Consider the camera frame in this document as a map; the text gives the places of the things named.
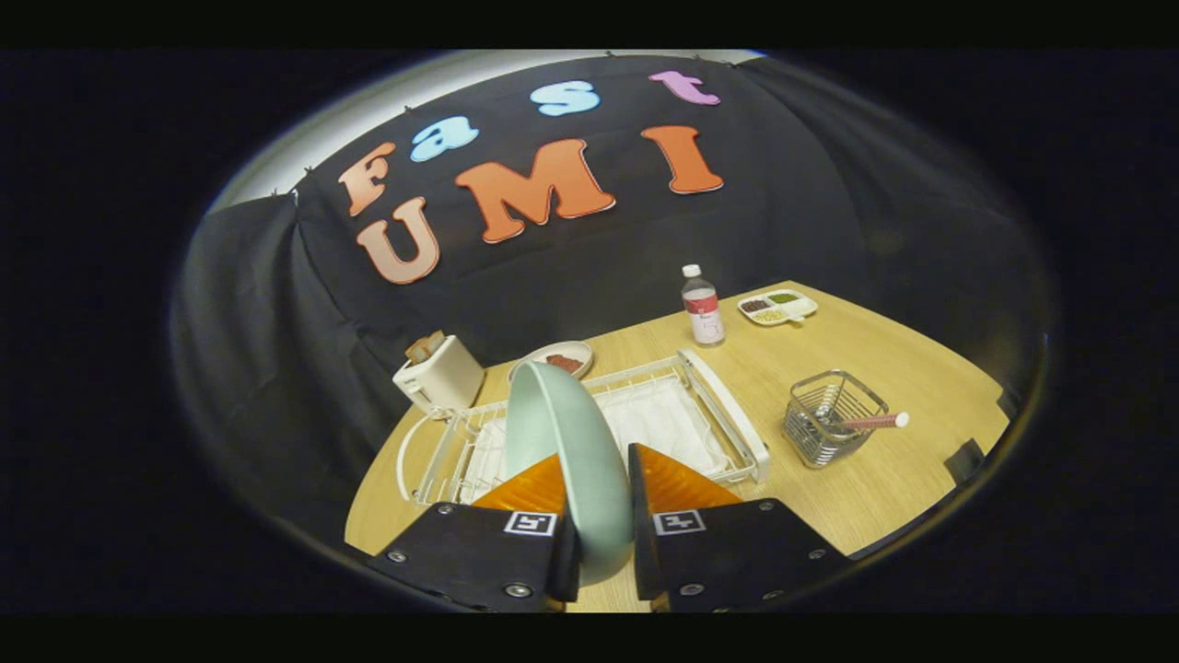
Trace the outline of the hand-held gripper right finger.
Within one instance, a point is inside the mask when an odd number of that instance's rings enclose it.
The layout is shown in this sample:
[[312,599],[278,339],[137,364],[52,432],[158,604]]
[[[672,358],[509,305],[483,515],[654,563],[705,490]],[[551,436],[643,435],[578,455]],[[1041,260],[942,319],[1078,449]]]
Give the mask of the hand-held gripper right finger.
[[656,612],[725,612],[805,600],[854,562],[783,501],[742,499],[659,449],[628,448],[635,593]]

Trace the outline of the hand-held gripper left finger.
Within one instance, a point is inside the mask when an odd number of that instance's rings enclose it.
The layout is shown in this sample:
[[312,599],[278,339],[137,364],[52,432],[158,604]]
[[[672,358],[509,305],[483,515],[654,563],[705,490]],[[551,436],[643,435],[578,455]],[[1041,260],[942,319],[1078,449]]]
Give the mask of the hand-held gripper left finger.
[[367,566],[485,612],[564,612],[580,590],[580,541],[559,457],[551,454],[474,504],[427,507]]

